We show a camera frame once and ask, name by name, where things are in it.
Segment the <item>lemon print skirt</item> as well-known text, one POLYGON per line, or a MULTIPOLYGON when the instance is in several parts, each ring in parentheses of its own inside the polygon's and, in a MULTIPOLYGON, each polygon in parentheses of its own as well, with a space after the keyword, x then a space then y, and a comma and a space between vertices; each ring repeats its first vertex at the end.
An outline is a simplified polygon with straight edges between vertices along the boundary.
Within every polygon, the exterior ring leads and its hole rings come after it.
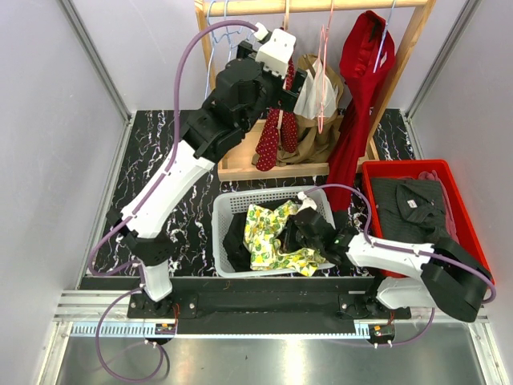
POLYGON ((276 209, 261 205, 248 207, 243 243, 250 253, 250 269, 255 271, 289 269, 311 277, 319 266, 328 261, 318 251, 300 246, 294 251, 284 251, 279 236, 285 226, 298 213, 311 209, 311 205, 287 200, 276 209))

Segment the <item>wooden clothes rack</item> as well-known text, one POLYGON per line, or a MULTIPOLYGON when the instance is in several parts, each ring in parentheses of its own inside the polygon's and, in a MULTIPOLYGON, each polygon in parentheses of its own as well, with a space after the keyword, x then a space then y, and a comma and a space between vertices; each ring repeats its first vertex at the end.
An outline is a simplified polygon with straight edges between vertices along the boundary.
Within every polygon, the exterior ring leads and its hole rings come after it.
MULTIPOLYGON (((390 98, 406 68, 410 56, 422 34, 424 26, 434 8, 434 1, 195 1, 197 25, 200 31, 207 28, 207 18, 221 16, 246 16, 257 14, 283 14, 284 22, 289 21, 291 13, 313 13, 328 10, 371 10, 413 8, 414 13, 402 37, 396 53, 396 63, 386 77, 381 92, 376 99, 370 116, 370 131, 365 155, 357 161, 356 171, 362 170, 366 161, 378 160, 378 150, 374 143, 380 120, 388 106, 390 98)), ((257 141, 265 122, 258 120, 246 138, 230 150, 218 164, 218 177, 221 181, 257 180, 286 177, 321 176, 329 172, 327 163, 293 164, 261 172, 252 164, 257 141)))

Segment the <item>tan and white garment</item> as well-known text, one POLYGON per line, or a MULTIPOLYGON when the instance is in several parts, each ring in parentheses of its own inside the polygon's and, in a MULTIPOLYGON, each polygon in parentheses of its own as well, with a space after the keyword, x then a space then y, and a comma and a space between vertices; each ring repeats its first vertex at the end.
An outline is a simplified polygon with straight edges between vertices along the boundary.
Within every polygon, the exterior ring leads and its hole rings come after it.
MULTIPOLYGON (((317 130, 317 75, 319 70, 317 66, 319 60, 315 54, 305 54, 299 58, 297 64, 289 64, 289 74, 292 69, 302 69, 307 73, 307 79, 300 94, 297 106, 292 111, 297 121, 297 149, 295 152, 286 152, 279 145, 277 153, 276 166, 282 167, 291 164, 324 163, 328 160, 330 153, 336 144, 341 124, 341 116, 338 111, 338 102, 344 92, 344 85, 341 77, 333 69, 327 66, 326 74, 332 83, 334 91, 334 111, 333 114, 324 122, 321 134, 317 130)), ((252 158, 252 164, 255 165, 257 155, 252 158)))

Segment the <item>dark striped shirt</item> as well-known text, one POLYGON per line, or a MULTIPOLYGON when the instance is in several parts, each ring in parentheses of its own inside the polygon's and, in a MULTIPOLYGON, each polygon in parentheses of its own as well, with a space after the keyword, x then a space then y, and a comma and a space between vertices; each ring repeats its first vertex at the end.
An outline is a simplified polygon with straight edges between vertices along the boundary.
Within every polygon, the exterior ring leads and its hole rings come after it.
POLYGON ((370 183, 382 238, 414 244, 458 241, 439 181, 375 177, 370 183))

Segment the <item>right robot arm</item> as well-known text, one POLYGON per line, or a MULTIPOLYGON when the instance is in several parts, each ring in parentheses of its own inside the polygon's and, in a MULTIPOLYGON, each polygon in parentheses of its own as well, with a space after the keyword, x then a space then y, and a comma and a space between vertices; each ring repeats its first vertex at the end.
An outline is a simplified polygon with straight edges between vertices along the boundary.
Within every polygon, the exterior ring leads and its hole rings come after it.
POLYGON ((384 278, 364 297, 365 311, 374 318, 400 307, 431 307, 473 322, 495 292, 487 268, 450 238, 434 244, 390 241, 350 226, 335 229, 317 211, 304 209, 287 220, 280 239, 285 252, 307 248, 333 265, 397 274, 384 278))

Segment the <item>black skirt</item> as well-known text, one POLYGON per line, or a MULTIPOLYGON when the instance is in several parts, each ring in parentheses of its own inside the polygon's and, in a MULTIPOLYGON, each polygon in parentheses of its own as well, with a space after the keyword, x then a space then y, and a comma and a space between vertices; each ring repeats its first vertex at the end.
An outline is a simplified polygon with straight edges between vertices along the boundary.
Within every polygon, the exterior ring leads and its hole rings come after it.
MULTIPOLYGON (((259 204, 267 209, 276 209, 287 200, 271 201, 259 204)), ((223 240, 228 260, 237 272, 250 270, 250 253, 243 243, 246 214, 235 214, 223 240)))

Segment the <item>red polka dot garment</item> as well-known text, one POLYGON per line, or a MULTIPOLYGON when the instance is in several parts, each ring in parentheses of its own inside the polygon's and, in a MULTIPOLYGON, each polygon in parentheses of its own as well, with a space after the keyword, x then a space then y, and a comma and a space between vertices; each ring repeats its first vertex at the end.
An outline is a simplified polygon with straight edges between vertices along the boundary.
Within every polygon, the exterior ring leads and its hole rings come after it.
POLYGON ((276 165, 279 145, 286 152, 296 151, 297 121, 292 112, 270 108, 256 146, 257 170, 267 172, 276 165))

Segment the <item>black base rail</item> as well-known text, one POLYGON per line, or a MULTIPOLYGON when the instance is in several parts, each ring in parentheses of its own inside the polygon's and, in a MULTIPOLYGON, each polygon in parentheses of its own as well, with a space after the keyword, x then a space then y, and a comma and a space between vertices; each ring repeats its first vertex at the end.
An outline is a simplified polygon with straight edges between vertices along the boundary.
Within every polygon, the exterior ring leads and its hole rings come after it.
POLYGON ((365 308, 373 278, 174 278, 172 292, 152 305, 129 294, 127 316, 149 321, 178 317, 180 337, 344 338, 356 325, 386 320, 389 311, 365 308))

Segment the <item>light blue wire hanger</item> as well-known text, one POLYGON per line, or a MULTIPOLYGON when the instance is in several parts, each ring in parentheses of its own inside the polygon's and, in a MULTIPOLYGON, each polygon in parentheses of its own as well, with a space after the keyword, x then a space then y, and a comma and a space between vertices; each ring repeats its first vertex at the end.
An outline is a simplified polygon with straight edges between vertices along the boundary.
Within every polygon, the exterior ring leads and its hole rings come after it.
MULTIPOLYGON (((207 26, 211 26, 210 18, 211 18, 211 9, 213 4, 216 3, 216 0, 211 0, 208 5, 207 13, 205 16, 205 21, 207 26)), ((216 50, 216 35, 213 31, 208 34, 208 61, 207 61, 207 82, 205 87, 204 96, 207 97, 209 93, 214 89, 216 85, 215 77, 216 77, 216 69, 215 69, 215 50, 216 50)))

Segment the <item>red dress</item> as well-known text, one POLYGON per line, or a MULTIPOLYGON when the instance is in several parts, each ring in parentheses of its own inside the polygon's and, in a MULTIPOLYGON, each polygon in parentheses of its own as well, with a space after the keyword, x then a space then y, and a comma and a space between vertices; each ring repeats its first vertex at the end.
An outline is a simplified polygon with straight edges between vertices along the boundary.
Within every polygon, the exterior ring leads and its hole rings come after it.
POLYGON ((394 40, 385 26, 384 18, 367 10, 358 16, 342 48, 340 74, 352 99, 329 156, 330 184, 353 186, 357 161, 365 155, 371 108, 395 64, 394 40))

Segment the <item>pink garment in bin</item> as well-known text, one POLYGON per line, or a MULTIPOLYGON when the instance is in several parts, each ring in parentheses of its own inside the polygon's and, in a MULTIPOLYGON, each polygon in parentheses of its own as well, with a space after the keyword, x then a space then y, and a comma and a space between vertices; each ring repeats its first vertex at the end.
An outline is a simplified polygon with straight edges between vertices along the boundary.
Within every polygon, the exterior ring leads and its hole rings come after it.
POLYGON ((459 243, 458 234, 457 234, 457 228, 454 220, 454 215, 452 212, 450 199, 446 190, 445 185, 443 184, 442 180, 438 176, 437 172, 435 170, 432 170, 431 172, 424 171, 420 172, 418 174, 419 180, 433 180, 437 181, 442 188, 442 200, 445 208, 445 222, 446 222, 446 231, 449 233, 450 237, 459 243))

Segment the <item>beige wooden hanger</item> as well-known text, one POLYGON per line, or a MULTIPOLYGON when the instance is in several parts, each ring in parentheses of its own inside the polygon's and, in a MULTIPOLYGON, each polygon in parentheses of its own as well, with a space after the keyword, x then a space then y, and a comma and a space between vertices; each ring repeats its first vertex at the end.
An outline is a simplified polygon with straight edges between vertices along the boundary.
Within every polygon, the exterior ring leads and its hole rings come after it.
MULTIPOLYGON (((290 13, 290 1, 286 0, 285 1, 285 16, 284 16, 284 21, 283 21, 282 28, 281 28, 284 31, 288 31, 288 29, 289 29, 289 13, 290 13)), ((289 89, 288 81, 289 81, 289 74, 286 74, 285 81, 283 84, 283 89, 286 91, 289 89)), ((279 128, 283 127, 284 118, 285 118, 284 111, 280 110, 280 115, 279 115, 279 120, 278 120, 279 128)))

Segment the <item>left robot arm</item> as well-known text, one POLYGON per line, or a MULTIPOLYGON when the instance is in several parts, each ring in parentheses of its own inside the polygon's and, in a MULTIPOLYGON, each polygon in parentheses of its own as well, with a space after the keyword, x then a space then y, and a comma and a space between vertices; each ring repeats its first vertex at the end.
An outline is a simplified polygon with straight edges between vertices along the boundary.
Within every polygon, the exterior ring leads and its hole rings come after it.
POLYGON ((145 308, 157 318, 173 307, 168 272, 171 241, 164 222, 185 193, 245 138, 269 107, 292 111, 305 81, 289 71, 295 38, 271 38, 258 49, 242 42, 216 76, 200 109, 188 114, 177 144, 141 192, 107 220, 140 264, 145 308))

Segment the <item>white plastic laundry basket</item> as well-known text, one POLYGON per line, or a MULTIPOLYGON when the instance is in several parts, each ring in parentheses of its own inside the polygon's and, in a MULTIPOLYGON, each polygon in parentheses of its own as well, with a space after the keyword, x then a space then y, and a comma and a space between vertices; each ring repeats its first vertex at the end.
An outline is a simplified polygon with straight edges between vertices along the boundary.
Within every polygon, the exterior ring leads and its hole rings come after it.
POLYGON ((288 200, 298 198, 299 193, 305 193, 315 201, 317 211, 332 226, 335 225, 332 210, 325 193, 315 186, 292 186, 280 188, 265 188, 220 194, 213 202, 212 211, 212 255, 214 266, 219 276, 223 278, 262 278, 283 274, 293 274, 293 269, 247 270, 236 272, 228 260, 223 240, 235 214, 246 214, 251 204, 288 200))

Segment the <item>blue hanger of lemon skirt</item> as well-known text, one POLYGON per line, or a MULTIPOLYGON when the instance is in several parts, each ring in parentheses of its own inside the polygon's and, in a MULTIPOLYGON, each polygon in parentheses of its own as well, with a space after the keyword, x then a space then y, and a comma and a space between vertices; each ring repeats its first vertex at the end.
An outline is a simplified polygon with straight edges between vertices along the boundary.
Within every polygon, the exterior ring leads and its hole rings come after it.
MULTIPOLYGON (((223 18, 224 20, 227 18, 228 16, 228 4, 230 3, 229 0, 225 0, 224 1, 224 10, 223 10, 223 18)), ((209 21, 209 17, 211 15, 211 9, 212 9, 212 6, 209 6, 208 8, 208 21, 209 21)), ((242 33, 242 27, 239 28, 239 30, 230 30, 230 28, 228 26, 225 27, 224 29, 224 32, 221 33, 221 35, 217 36, 214 32, 211 33, 212 35, 212 42, 213 42, 213 50, 215 52, 215 49, 218 45, 220 45, 223 41, 225 41, 228 45, 228 61, 231 61, 232 59, 232 55, 236 49, 236 41, 234 40, 234 38, 238 35, 241 35, 242 33)))

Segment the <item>red plastic bin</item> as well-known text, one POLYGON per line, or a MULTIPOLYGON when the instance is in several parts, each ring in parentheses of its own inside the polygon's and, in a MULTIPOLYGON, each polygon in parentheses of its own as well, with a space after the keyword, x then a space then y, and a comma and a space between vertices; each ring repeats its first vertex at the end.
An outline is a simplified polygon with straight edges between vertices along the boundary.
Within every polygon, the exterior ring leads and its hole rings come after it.
POLYGON ((366 161, 362 165, 362 188, 371 209, 371 233, 376 237, 382 236, 383 221, 378 216, 375 194, 372 192, 371 180, 376 177, 388 179, 416 179, 421 172, 435 171, 448 193, 458 243, 476 260, 480 261, 492 274, 494 285, 501 283, 496 264, 488 253, 481 225, 473 209, 474 200, 470 196, 469 187, 464 180, 456 175, 455 168, 444 159, 427 160, 380 160, 366 161))

